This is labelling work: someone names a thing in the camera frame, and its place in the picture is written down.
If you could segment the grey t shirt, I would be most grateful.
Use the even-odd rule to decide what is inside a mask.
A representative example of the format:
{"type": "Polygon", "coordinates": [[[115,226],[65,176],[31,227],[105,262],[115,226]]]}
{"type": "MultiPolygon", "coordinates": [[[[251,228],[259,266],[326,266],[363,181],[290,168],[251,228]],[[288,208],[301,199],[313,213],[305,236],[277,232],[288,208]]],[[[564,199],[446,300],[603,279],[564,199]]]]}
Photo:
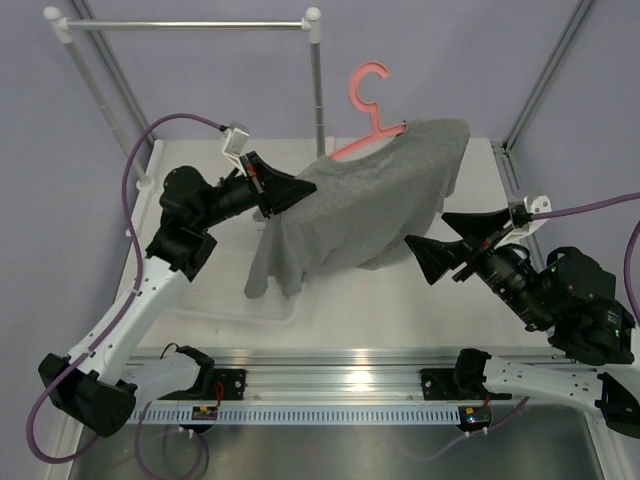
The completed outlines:
{"type": "Polygon", "coordinates": [[[244,294],[271,281],[284,297],[310,278],[404,259],[456,187],[470,129],[462,119],[413,120],[378,150],[354,160],[320,157],[298,174],[316,192],[264,223],[244,294]]]}

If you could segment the pink plastic hanger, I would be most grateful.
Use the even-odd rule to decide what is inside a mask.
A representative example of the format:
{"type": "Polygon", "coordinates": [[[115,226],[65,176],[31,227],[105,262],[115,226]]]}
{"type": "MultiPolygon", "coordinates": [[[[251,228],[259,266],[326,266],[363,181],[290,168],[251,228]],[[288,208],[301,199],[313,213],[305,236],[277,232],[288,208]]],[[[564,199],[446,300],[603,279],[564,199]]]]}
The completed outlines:
{"type": "Polygon", "coordinates": [[[371,125],[370,131],[367,135],[334,150],[329,155],[329,158],[334,161],[342,160],[375,142],[402,135],[406,130],[405,122],[394,126],[384,127],[381,123],[379,103],[377,101],[365,101],[362,98],[360,94],[360,84],[368,75],[376,75],[380,79],[386,79],[389,77],[390,72],[384,64],[376,61],[369,61],[357,67],[349,79],[349,100],[356,110],[369,116],[371,125]]]}

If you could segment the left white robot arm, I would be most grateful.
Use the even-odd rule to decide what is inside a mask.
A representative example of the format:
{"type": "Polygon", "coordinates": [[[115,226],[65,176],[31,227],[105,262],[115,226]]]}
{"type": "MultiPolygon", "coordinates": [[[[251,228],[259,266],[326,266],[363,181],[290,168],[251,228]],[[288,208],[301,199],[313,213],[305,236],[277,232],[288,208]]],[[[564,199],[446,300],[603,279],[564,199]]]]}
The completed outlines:
{"type": "Polygon", "coordinates": [[[316,192],[314,183],[267,165],[255,152],[242,168],[210,185],[192,166],[173,169],[160,197],[160,226],[146,249],[133,245],[130,289],[66,355],[38,367],[53,405],[102,438],[114,435],[135,408],[162,399],[201,400],[216,390],[215,362],[189,346],[134,374],[125,366],[140,340],[177,293],[189,285],[217,245],[211,227],[257,208],[280,214],[316,192]]]}

